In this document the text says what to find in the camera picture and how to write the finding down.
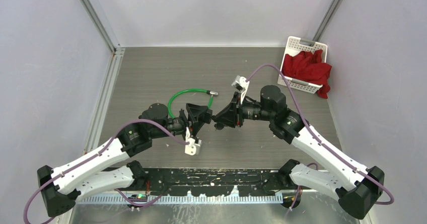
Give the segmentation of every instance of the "green hose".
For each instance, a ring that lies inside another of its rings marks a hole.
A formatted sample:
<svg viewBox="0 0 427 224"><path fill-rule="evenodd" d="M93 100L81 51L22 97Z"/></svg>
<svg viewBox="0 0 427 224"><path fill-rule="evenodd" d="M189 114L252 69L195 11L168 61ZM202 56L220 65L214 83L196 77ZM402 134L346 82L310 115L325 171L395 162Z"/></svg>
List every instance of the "green hose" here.
<svg viewBox="0 0 427 224"><path fill-rule="evenodd" d="M211 91L203 90L203 89L187 89L187 90L180 91L180 92L176 93L176 94L175 94L175 95L173 95L173 96L171 97L171 99L169 100L169 103L168 103L168 111L169 111L169 116L170 116L170 117L172 117L172 118L174 118L174 117L175 117L175 115L173 115L173 113L172 113L172 109L171 109L171 105L172 105L173 100L174 100L175 98L177 98L179 95L182 95L182 94L187 93L187 92L201 92L201 93L206 93L206 94L210 95L210 99L209 99L209 103L207 104L207 107L208 107L208 108L210 108L210 106L212 105L212 101L213 101L213 99L214 99L214 95L212 95L212 94L211 94Z"/></svg>

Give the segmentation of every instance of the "red cloth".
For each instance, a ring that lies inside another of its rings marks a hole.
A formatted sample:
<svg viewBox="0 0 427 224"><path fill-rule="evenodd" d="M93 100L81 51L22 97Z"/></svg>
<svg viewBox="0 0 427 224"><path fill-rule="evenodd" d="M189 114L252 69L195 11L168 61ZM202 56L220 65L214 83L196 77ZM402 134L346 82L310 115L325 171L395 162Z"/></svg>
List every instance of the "red cloth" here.
<svg viewBox="0 0 427 224"><path fill-rule="evenodd" d="M328 78L331 73L332 66L327 63L322 63L322 52L319 49L313 53L301 51L294 57L286 54L281 72L287 76L305 82L310 82L316 85L323 85L317 91L317 95L321 98L328 99L327 93L331 90L328 85Z"/></svg>

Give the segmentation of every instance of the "floor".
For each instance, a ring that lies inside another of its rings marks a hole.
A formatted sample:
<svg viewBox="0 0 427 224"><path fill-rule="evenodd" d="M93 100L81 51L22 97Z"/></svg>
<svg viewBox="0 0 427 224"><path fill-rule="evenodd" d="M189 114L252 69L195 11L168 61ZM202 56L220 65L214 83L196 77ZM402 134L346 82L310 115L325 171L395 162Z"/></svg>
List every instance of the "floor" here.
<svg viewBox="0 0 427 224"><path fill-rule="evenodd" d="M284 48L251 47L144 47L127 48L107 112L100 143L104 143L123 123L137 118L153 103L167 104L172 95L184 89L203 88L217 91L212 104L216 114L230 102L236 75L249 76L263 63L280 66ZM262 69L250 83L248 96L259 100L265 85L277 85L278 74ZM295 110L289 92L288 106ZM332 144L340 148L327 100L296 91L296 97L307 120ZM203 93L178 97L172 105L175 114L185 103L207 105ZM215 130L205 125L199 132L201 152L188 156L184 147L169 138L153 140L153 147L135 156L143 167L195 168L280 168L288 159L314 162L306 153L278 139L267 122L246 120L242 128Z"/></svg>

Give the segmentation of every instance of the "purple cable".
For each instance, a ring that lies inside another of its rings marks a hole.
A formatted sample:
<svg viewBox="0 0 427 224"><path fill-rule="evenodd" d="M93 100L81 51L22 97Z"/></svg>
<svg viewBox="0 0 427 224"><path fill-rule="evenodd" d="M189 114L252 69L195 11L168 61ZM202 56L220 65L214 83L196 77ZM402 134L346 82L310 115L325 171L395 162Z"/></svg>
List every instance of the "purple cable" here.
<svg viewBox="0 0 427 224"><path fill-rule="evenodd" d="M370 180L372 183L374 183L375 185L377 185L380 189L382 189L384 192L387 193L387 195L390 197L389 201L377 201L375 202L375 204L378 205L391 205L394 202L394 196L391 194L391 192L384 187L384 185L382 185L380 182L378 182L377 180L375 180L374 178L372 178L371 176L361 172L359 169L357 169L356 167L354 167L352 164L350 164L348 161L346 161L343 157L341 157L338 153L336 153L334 150L332 150L330 147L328 147L327 145L325 145L324 143L322 143L322 140L320 140L320 138L311 130L310 125L307 123L306 118L303 115L303 112L300 109L300 106L298 105L298 101L297 98L295 98L294 92L292 91L292 89L289 86L288 81L286 80L286 78L284 77L283 73L280 71L279 68L277 68L277 66L273 65L273 64L263 64L260 65L246 80L246 82L250 81L251 78L263 67L265 66L269 66L274 68L275 70L277 70L277 72L279 72L280 76L282 77L284 83L286 84L286 87L289 89L289 93L291 94L292 100L295 103L295 107L297 108L298 113L301 116L301 119L304 123L304 126L306 127L306 129L308 130L308 132L313 136L313 138L321 145L323 146L325 149L327 149L332 155L334 155L337 159L339 159L341 162L343 162L345 165L347 165L350 169L352 169L353 171L355 171L356 173L362 175L363 177L367 178L368 180Z"/></svg>
<svg viewBox="0 0 427 224"><path fill-rule="evenodd" d="M286 214L284 215L284 216L285 216L285 218L288 216L289 212L291 212L291 211L292 211L292 207L294 207L295 202L297 202L298 193L300 192L300 190L301 190L301 186L298 186L298 188L297 188L297 192L296 192L296 194L295 194L295 196L294 196L294 201L292 201L291 206L289 207L288 211L287 211L287 212L286 212Z"/></svg>
<svg viewBox="0 0 427 224"><path fill-rule="evenodd" d="M153 200L150 200L149 202L146 202L146 203L142 203L142 204L138 204L138 203L136 203L136 202L133 202L131 199L129 199L125 194L123 194L123 192L121 192L119 189L114 189L115 191L117 191L117 192L119 192L119 194L127 201L127 202L129 202L130 204L132 204L132 205L134 205L134 206L138 206L138 207L142 207L142 208L145 208L145 207L149 207L149 206L152 206L153 204L154 204L154 202L156 202L157 200L159 200L161 197L162 197L162 195L159 195L159 196L157 196L156 198L154 198Z"/></svg>
<svg viewBox="0 0 427 224"><path fill-rule="evenodd" d="M97 156L100 156L101 154L102 154L102 152L104 152L110 145L111 145L111 143L113 142L113 140L119 135L119 133L120 133L120 131L121 130L123 130L125 127L127 127L128 125L131 125L131 124L134 124L134 123L149 123L149 124L151 124L151 125L154 125L154 126L156 126L156 127L158 127L161 131L163 131L165 134L167 134L168 136L170 136L171 138L173 138L175 141L177 141L178 143L180 143L180 144L182 144L182 145L187 145L188 143L187 142L184 142L183 140L180 140L180 139L178 139L176 136L174 136L171 132L169 132L167 129L165 129L162 125L160 125L160 124L158 124L158 123L156 123L156 122L154 122L154 121L151 121L151 120L148 120L148 119L136 119L136 120L132 120L132 121L129 121L129 122L127 122L127 123L125 123L124 125L122 125L116 132L115 132L115 134L110 138L110 140L108 140L108 142L107 142L107 144L101 149L101 150L99 150L99 152L97 153L97 154L95 154L95 155L93 155L93 156L91 156L91 157L89 157L88 159L86 159L86 160L84 160L84 161L81 161L80 163L78 163L78 164L76 164L76 165L74 165L73 167L71 167L71 168L69 168L69 169L67 169L67 170L65 170L65 171L63 171L63 173L62 173L62 175L65 175L65 174L67 174L67 173L69 173L69 172L71 172L71 171L73 171L73 170L75 170L75 169L77 169L78 167L80 167L80 166L82 166L82 165L84 165L84 164L86 164L87 162L89 162L89 161L91 161L91 160L93 160L94 158L96 158ZM28 220L28 209L30 208L30 204L31 204L31 202L33 202L33 200L34 200L34 198L37 196L37 194L38 193L40 193L44 188L46 188L46 186L48 186L50 183L52 183L53 181L55 181L55 180L57 180L57 179L59 179L61 176L62 176L61 174L59 174L59 175L57 175L57 176L55 176L55 177L53 177L52 179L50 179L50 180L48 180L46 183L44 183L42 186L40 186L40 188L38 188L32 195L31 195L31 197L30 197L30 199L28 199L28 201L27 201L27 203L25 204L25 207L24 207L24 223L25 224L31 224L30 223L30 221ZM47 221L45 221L45 222L43 222L42 224L48 224L49 222L51 222L52 220L54 219L54 217L51 217L49 220L47 220Z"/></svg>

